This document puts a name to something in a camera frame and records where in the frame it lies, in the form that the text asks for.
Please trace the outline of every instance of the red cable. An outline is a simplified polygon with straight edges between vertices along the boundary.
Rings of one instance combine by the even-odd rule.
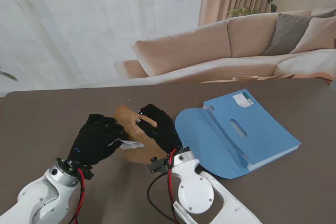
[[[81,199],[80,199],[80,203],[79,203],[79,205],[78,205],[78,207],[77,207],[77,210],[76,210],[76,212],[75,212],[75,216],[78,215],[79,210],[80,210],[80,208],[82,207],[82,204],[83,204],[83,202],[84,202],[84,198],[85,198],[85,191],[84,191],[84,189],[85,189],[85,179],[84,179],[84,174],[83,174],[83,172],[82,172],[82,170],[81,170],[80,168],[77,169],[77,170],[78,170],[78,172],[79,172],[79,174],[80,174],[81,182],[82,182],[82,185],[81,185],[82,197],[81,197]]]
[[[174,149],[172,151],[172,154],[170,155],[169,157],[169,167],[170,169],[168,170],[168,181],[169,181],[169,191],[170,191],[170,195],[171,195],[171,203],[174,204],[174,198],[173,198],[173,182],[172,182],[172,168],[171,168],[171,165],[172,165],[172,162],[173,162],[173,157],[174,157],[174,153],[177,151],[177,149]],[[178,221],[174,216],[174,221],[175,221],[175,224],[178,224]]]

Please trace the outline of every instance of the white label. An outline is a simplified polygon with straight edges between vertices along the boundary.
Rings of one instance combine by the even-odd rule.
[[[238,103],[238,105],[243,108],[249,107],[254,104],[251,99],[249,99],[251,101],[248,101],[242,93],[234,95],[233,99],[235,99],[236,103]]]
[[[134,142],[134,141],[127,141],[127,140],[122,140],[120,138],[114,140],[112,143],[110,143],[108,146],[111,146],[115,141],[120,141],[122,144],[120,145],[120,148],[123,150],[127,149],[135,149],[135,148],[142,148],[144,145],[140,142]]]

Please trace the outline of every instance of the black glove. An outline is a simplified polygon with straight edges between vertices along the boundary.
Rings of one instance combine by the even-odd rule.
[[[90,114],[71,147],[68,160],[95,165],[119,148],[122,142],[116,141],[118,138],[127,140],[128,134],[114,118]]]
[[[140,120],[137,124],[147,136],[153,138],[158,146],[167,153],[172,152],[176,147],[182,147],[179,135],[176,132],[173,120],[158,107],[148,104],[138,111],[139,114],[145,115],[156,121],[157,128],[150,123]]]

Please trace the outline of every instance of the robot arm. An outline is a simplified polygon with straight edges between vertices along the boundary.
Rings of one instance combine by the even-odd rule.
[[[25,186],[17,203],[0,217],[0,224],[60,223],[69,210],[69,198],[75,191],[79,177],[67,163],[57,159],[44,175]]]
[[[261,224],[258,218],[250,212],[236,197],[222,186],[209,173],[195,173],[195,168],[200,163],[188,147],[183,148],[182,142],[176,132],[173,120],[162,110],[152,104],[148,104],[139,110],[139,114],[148,116],[157,122],[157,128],[140,120],[138,126],[167,153],[173,155],[172,165],[168,165],[172,175],[178,177],[181,182],[178,189],[178,201],[173,203],[175,212],[186,224],[197,224],[189,215],[202,214],[209,210],[214,200],[214,190],[223,201],[223,206],[218,215],[212,220],[212,224]],[[149,165],[154,172],[166,172],[168,158],[156,160]]]
[[[199,163],[189,150],[174,156],[172,174],[181,179],[177,193],[179,202],[174,202],[174,209],[186,224],[197,224],[189,213],[201,214],[209,210],[214,199],[214,190],[222,199],[223,206],[211,224],[261,224],[258,218],[212,175],[206,172],[195,173]]]
[[[92,165],[113,154],[122,143],[118,139],[127,140],[128,135],[115,119],[89,115],[68,159],[58,158],[41,178],[25,186],[18,195],[17,204],[0,216],[0,224],[60,223],[69,210],[69,199],[79,182],[93,177]]]

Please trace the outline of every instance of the gray cushion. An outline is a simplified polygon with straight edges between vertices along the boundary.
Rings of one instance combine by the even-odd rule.
[[[300,39],[304,36],[308,28],[309,21],[312,18],[329,18],[332,17],[335,12],[336,10],[332,10],[331,12],[308,17],[279,13],[271,44],[263,55],[289,54],[295,49]]]

